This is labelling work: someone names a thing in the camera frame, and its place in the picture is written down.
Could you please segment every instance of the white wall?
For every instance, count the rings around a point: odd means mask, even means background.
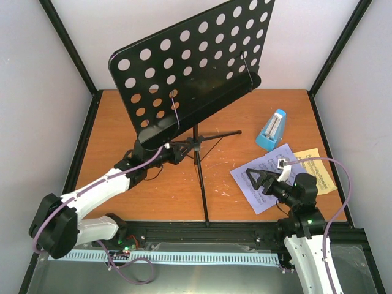
[[[107,70],[115,50],[223,2],[53,0],[99,89],[115,88]],[[262,88],[310,89],[357,3],[276,0],[261,60]]]
[[[2,0],[0,15],[0,292],[17,293],[28,228],[61,193],[91,96],[39,1]]]
[[[349,207],[355,225],[365,228],[387,293],[392,293],[391,13],[390,0],[373,1],[315,98],[333,156],[351,171]]]

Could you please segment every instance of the round hole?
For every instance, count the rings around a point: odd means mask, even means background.
[[[198,65],[200,67],[205,67],[207,65],[207,62],[208,60],[206,58],[203,58]]]
[[[247,45],[250,41],[251,41],[251,37],[247,36],[245,37],[243,44]]]
[[[249,10],[254,10],[257,6],[257,0],[253,0],[250,4],[249,4]]]
[[[172,65],[173,65],[173,60],[172,60],[172,58],[168,58],[168,59],[165,60],[165,62],[164,62],[164,68],[169,69],[169,68],[172,67]]]
[[[158,99],[155,99],[155,100],[154,100],[153,105],[154,105],[155,107],[158,107],[161,103],[162,103],[162,99],[161,99],[161,98],[158,98]]]
[[[135,94],[135,95],[133,95],[133,96],[130,98],[130,101],[131,101],[132,103],[137,103],[137,102],[140,101],[140,99],[141,99],[141,95],[140,95],[140,94]]]
[[[159,86],[157,84],[153,84],[153,85],[151,85],[151,87],[149,87],[149,92],[151,94],[154,94],[154,93],[158,92],[158,89],[159,89]]]
[[[237,8],[233,11],[233,16],[234,17],[239,17],[239,15],[241,14],[241,12],[243,11],[241,6],[237,6]]]
[[[232,43],[231,45],[230,45],[230,48],[228,49],[230,52],[234,52],[234,50],[236,50],[236,48],[237,48],[237,44],[236,43]]]
[[[165,39],[165,40],[162,41],[162,43],[160,43],[160,49],[162,51],[166,51],[166,50],[168,50],[170,48],[171,44],[172,43],[170,42],[169,39]]]
[[[130,67],[130,62],[128,59],[120,60],[120,62],[118,63],[119,70],[124,71],[124,70],[127,70],[129,67]]]
[[[143,49],[141,52],[140,52],[140,59],[141,60],[147,60],[147,59],[149,59],[151,57],[151,50],[150,49]]]
[[[256,45],[255,48],[253,48],[253,53],[256,53],[260,50],[260,45]]]
[[[146,126],[148,126],[148,124],[149,124],[149,120],[145,119],[144,121],[141,122],[140,126],[141,127],[146,127]]]
[[[175,108],[177,109],[179,107],[179,103],[175,102],[174,105],[171,106],[171,109],[174,110]]]
[[[220,14],[217,18],[216,18],[216,24],[218,26],[220,26],[222,23],[225,22],[226,16],[224,14]]]
[[[175,98],[178,94],[177,89],[171,90],[169,93],[169,98]]]
[[[190,36],[190,32],[186,29],[185,31],[183,31],[181,33],[181,35],[179,35],[179,39],[183,42],[187,41],[189,39]]]
[[[204,33],[204,32],[206,32],[207,31],[207,29],[208,29],[208,23],[206,22],[206,21],[203,21],[202,23],[200,23],[200,26],[198,26],[198,31],[200,32],[200,33]]]
[[[247,51],[244,52],[244,54],[241,54],[241,59],[244,60],[244,58],[246,58],[247,56]]]
[[[268,13],[267,13],[267,12],[264,12],[264,13],[262,14],[262,17],[260,17],[260,21],[261,21],[261,22],[264,22],[264,21],[267,19],[267,16],[268,16]]]
[[[223,41],[224,35],[223,34],[219,34],[218,36],[216,36],[215,38],[215,43],[219,44]]]
[[[129,78],[125,81],[125,87],[128,89],[133,88],[136,85],[136,80],[134,78]]]
[[[165,112],[161,110],[160,112],[157,113],[157,118],[163,118],[165,115]]]
[[[234,58],[231,58],[229,61],[228,61],[228,63],[227,63],[227,66],[232,66],[233,64],[234,64],[234,62],[235,62],[235,59]]]
[[[254,24],[254,20],[248,20],[246,23],[246,28],[250,29],[253,26],[253,24]]]
[[[238,31],[239,31],[239,27],[238,27],[238,26],[235,26],[235,27],[232,29],[232,36],[234,37],[235,35],[237,35],[237,34],[238,34]]]
[[[219,50],[217,53],[215,53],[215,59],[218,60],[219,58],[222,57],[222,55],[223,55],[223,52]]]
[[[189,49],[185,50],[182,53],[181,57],[182,57],[183,60],[187,60],[188,58],[190,58],[190,50]]]
[[[204,41],[204,42],[200,43],[198,49],[199,49],[199,51],[203,52],[207,49],[207,47],[208,47],[208,43],[206,41]]]
[[[155,75],[155,69],[150,67],[148,70],[145,72],[145,77],[146,78],[152,78]]]
[[[145,113],[146,113],[146,110],[145,110],[143,107],[139,108],[139,109],[136,111],[136,115],[137,115],[137,116],[142,116],[142,115],[144,115]]]
[[[264,34],[264,30],[261,29],[259,32],[257,32],[256,38],[261,38],[261,36]]]
[[[185,76],[190,75],[191,72],[192,72],[192,68],[191,68],[190,66],[187,66],[187,67],[184,69],[184,75],[185,75]]]
[[[171,85],[172,83],[174,83],[176,81],[176,76],[175,75],[170,75],[167,80],[166,83],[168,83],[169,85]]]

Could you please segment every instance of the paper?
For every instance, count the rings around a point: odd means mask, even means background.
[[[296,152],[294,155],[298,160],[309,157],[320,157],[319,150],[317,148]],[[305,161],[302,162],[301,165],[308,173],[317,178],[317,195],[328,194],[337,189],[322,161]]]
[[[288,158],[290,161],[296,160],[296,157],[292,153],[290,147],[288,147],[288,144],[285,144],[275,150],[272,150],[265,156],[259,157],[258,159],[242,165],[230,172],[256,214],[260,214],[274,206],[276,204],[276,197],[273,195],[264,195],[262,193],[262,187],[255,191],[252,187],[251,181],[246,175],[246,170],[248,168],[253,168],[255,170],[268,170],[270,172],[280,173],[281,171],[277,169],[277,160],[281,157]],[[306,171],[300,164],[293,165],[292,172],[287,183],[293,184],[295,176],[299,173],[306,173]]]

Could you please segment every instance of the orange wooden tabletop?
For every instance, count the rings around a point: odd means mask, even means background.
[[[281,145],[288,143],[293,152],[318,148],[326,156],[312,107],[305,90],[255,90],[199,124],[201,135],[242,130],[241,135],[224,138],[202,161],[210,221],[277,221],[285,217],[275,206],[256,215],[230,175],[240,165],[265,155],[255,139],[260,129],[278,109],[287,113]],[[192,136],[192,130],[177,140]],[[117,91],[104,91],[94,121],[77,187],[104,175],[132,149],[136,134]],[[216,140],[202,143],[201,156]],[[326,169],[331,173],[329,164]],[[159,170],[149,170],[147,178]],[[337,191],[319,195],[317,206],[326,220],[341,206]],[[152,181],[100,205],[88,217],[115,213],[130,221],[203,221],[203,203],[197,172],[191,158],[179,165],[165,164]],[[344,213],[338,218],[345,221]]]

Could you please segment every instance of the yellow paper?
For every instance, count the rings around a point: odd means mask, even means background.
[[[320,157],[317,148],[296,152],[294,155],[298,160],[309,157]],[[317,178],[318,195],[327,194],[337,189],[322,161],[305,161],[301,165],[308,173]]]

